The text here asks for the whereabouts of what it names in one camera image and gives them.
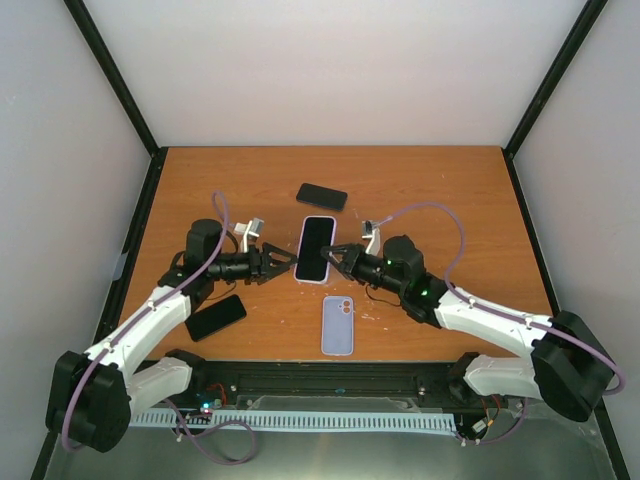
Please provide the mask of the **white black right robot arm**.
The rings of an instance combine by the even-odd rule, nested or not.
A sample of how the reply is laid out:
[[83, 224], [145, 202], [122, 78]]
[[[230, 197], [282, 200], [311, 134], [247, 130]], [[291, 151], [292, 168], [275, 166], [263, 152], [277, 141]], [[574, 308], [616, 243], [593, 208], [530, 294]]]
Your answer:
[[508, 358], [464, 354], [450, 374], [460, 401], [470, 395], [530, 398], [584, 422], [615, 376], [612, 359], [579, 316], [535, 315], [473, 297], [429, 273], [406, 235], [387, 240], [379, 256], [356, 243], [324, 247], [321, 254], [345, 278], [395, 294], [414, 321], [510, 352]]

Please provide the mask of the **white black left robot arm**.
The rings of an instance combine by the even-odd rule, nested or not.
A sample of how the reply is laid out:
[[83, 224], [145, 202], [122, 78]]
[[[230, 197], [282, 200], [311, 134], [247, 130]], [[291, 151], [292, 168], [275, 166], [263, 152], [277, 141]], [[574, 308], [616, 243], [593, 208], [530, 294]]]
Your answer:
[[270, 243], [256, 245], [261, 220], [228, 229], [213, 219], [192, 223], [183, 251], [176, 254], [147, 300], [113, 332], [82, 353], [57, 360], [45, 416], [46, 427], [72, 450], [113, 449], [133, 417], [179, 395], [201, 400], [208, 378], [195, 369], [199, 357], [172, 353], [143, 368], [149, 353], [191, 317], [218, 281], [263, 284], [296, 264], [294, 254]]

